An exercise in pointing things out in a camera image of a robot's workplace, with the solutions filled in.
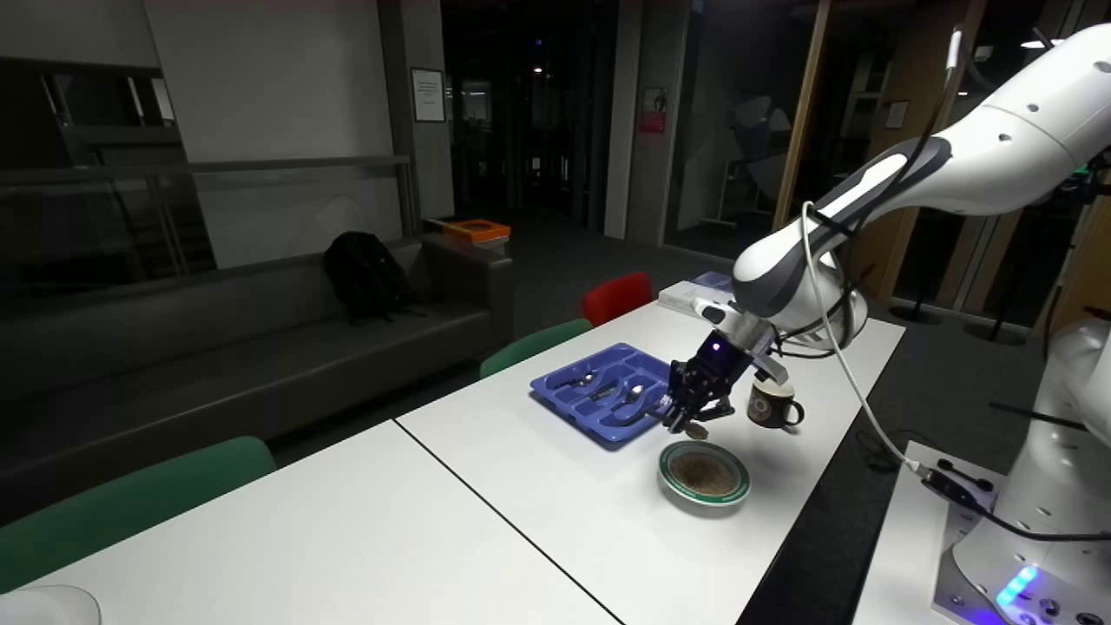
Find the red chair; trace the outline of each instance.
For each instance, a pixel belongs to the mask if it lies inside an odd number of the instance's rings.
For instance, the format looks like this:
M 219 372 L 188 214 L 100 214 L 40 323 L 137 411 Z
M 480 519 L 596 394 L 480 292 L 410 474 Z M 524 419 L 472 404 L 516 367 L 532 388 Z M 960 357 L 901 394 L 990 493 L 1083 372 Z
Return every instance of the red chair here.
M 628 310 L 638 310 L 655 300 L 651 279 L 644 272 L 631 272 L 620 279 L 609 279 L 582 294 L 582 317 L 589 327 L 600 327 L 614 317 L 624 317 Z

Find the backpack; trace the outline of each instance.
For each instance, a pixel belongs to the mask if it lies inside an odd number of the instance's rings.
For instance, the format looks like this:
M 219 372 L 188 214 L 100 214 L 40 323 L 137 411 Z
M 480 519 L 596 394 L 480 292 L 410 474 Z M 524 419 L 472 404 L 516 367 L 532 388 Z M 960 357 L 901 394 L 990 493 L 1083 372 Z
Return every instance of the backpack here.
M 339 234 L 324 254 L 324 276 L 353 319 L 388 317 L 413 302 L 401 269 L 372 234 Z

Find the white table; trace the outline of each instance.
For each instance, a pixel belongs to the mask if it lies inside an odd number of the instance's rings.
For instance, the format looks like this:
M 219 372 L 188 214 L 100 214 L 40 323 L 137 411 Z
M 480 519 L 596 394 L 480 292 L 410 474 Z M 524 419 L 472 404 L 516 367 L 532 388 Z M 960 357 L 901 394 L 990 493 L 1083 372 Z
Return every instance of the white table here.
M 673 363 L 704 334 L 707 323 L 651 302 L 398 423 L 620 621 L 736 621 L 857 415 L 837 363 L 787 363 L 808 411 L 803 435 L 760 430 L 746 416 L 707 428 L 753 476 L 753 497 L 732 519 L 690 519 L 658 497 L 655 457 L 680 441 L 663 428 L 602 450 L 527 396 L 532 378 L 619 339 Z M 865 388 L 900 338 L 900 327 L 866 323 L 855 339 L 847 363 Z
M 394 423 L 45 584 L 104 625 L 609 621 Z
M 940 450 L 908 441 L 905 454 L 933 464 Z M 973 476 L 999 478 L 990 468 L 958 462 Z M 921 625 L 950 625 L 933 607 L 938 555 L 945 549 L 946 500 L 921 485 L 914 474 L 900 474 L 887 514 L 881 520 L 866 580 L 857 602 L 855 625 L 887 625 L 893 614 Z

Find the blue tray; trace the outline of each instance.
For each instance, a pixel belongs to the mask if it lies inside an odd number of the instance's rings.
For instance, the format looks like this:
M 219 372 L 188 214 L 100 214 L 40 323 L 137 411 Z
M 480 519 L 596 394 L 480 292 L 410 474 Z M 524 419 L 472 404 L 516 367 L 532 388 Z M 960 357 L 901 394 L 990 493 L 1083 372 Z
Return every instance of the blue tray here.
M 658 416 L 667 364 L 614 343 L 532 383 L 532 396 L 600 447 L 624 447 Z
M 693 279 L 693 284 L 717 290 L 717 292 L 732 294 L 732 279 L 721 276 L 721 272 L 704 272 L 704 276 Z

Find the cup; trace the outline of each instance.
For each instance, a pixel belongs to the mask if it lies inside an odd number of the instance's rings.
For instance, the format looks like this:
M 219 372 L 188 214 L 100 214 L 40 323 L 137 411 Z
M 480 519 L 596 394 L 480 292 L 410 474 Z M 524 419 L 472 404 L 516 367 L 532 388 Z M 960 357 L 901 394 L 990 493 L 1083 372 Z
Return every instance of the cup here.
M 804 408 L 795 404 L 795 388 L 792 383 L 774 383 L 756 376 L 753 388 L 751 388 L 751 419 L 756 428 L 769 428 L 769 430 L 787 430 L 795 435 L 798 423 L 804 419 Z

